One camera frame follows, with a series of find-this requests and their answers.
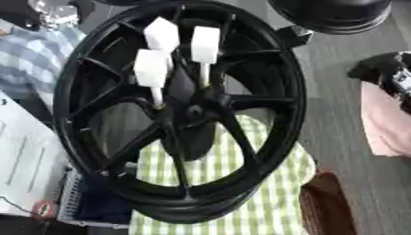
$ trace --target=black wheel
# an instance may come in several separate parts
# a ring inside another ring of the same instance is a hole
[[[175,70],[164,89],[162,110],[153,108],[148,88],[130,79],[138,49],[147,49],[142,30],[159,16],[179,25],[182,42],[172,55]],[[199,85],[198,65],[190,60],[194,26],[222,29],[220,55],[208,87]],[[248,94],[229,93],[228,77]],[[281,164],[298,138],[305,100],[305,81],[295,56],[262,20],[221,3],[169,1],[129,9],[88,35],[61,74],[54,121],[61,142],[83,175],[145,215],[195,223],[240,206]],[[97,144],[90,122],[108,108],[125,103],[137,106],[150,124],[123,148],[107,154]],[[236,119],[238,113],[254,108],[275,115],[269,123],[270,134],[257,151]],[[244,164],[214,182],[192,185],[186,162],[209,151],[216,123],[236,140]],[[161,140],[172,156],[177,186],[144,182],[126,170],[128,163],[138,160],[138,152],[155,140]]]
[[[356,34],[383,23],[391,0],[269,0],[282,17],[298,26],[327,34]]]

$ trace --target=dark cloth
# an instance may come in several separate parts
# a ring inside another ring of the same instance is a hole
[[[97,184],[87,184],[82,180],[80,205],[74,218],[77,220],[128,224],[131,220],[131,205]]]

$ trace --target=pink object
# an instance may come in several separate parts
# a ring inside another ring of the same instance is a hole
[[[362,82],[361,115],[374,155],[411,157],[411,115],[378,86]]]

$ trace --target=gray floor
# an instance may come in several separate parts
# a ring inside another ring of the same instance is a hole
[[[273,27],[288,25],[264,0],[222,0],[243,7]],[[89,31],[122,9],[98,6]],[[309,107],[301,142],[319,166],[337,172],[352,206],[359,234],[411,234],[411,160],[372,156],[360,117],[360,84],[347,78],[356,61],[411,49],[411,2],[394,3],[380,27],[354,36],[316,34],[296,50],[304,68]],[[93,234],[115,233],[94,230]]]

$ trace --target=blue checkered fabric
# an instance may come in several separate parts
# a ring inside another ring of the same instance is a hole
[[[38,94],[51,108],[59,73],[83,38],[78,28],[32,32],[13,27],[0,37],[0,90],[15,99]]]

